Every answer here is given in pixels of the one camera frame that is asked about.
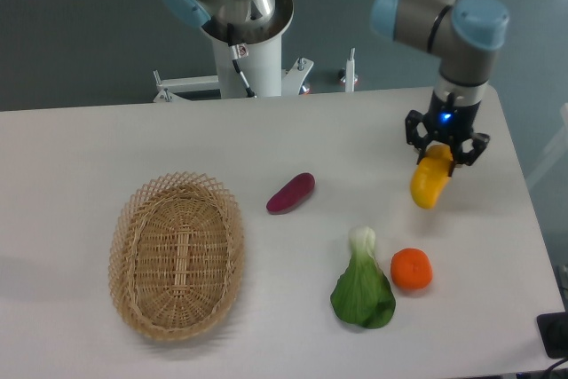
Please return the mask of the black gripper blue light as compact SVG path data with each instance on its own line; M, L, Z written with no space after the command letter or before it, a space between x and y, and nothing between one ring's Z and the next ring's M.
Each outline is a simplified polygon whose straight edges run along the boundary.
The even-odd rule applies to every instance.
M452 161L447 176L451 177L458 166L471 166L488 147L491 137L474 130L474 121L481 102L458 106L451 92L445 99L433 91L428 112L410 110L405 119L406 143L417 150L419 164L432 142L449 146ZM469 151L463 144L470 141Z

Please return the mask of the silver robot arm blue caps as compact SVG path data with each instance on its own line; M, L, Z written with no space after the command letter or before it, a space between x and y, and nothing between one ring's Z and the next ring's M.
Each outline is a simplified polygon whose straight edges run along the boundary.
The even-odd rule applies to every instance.
M292 0L162 0L168 10L209 38L225 99L297 96L312 69L301 58L281 62L281 38L294 15ZM385 38L440 60L426 113L406 117L406 141L420 157L430 144L449 147L453 166L472 165L489 137L476 132L477 116L509 12L497 0L375 0L370 26Z

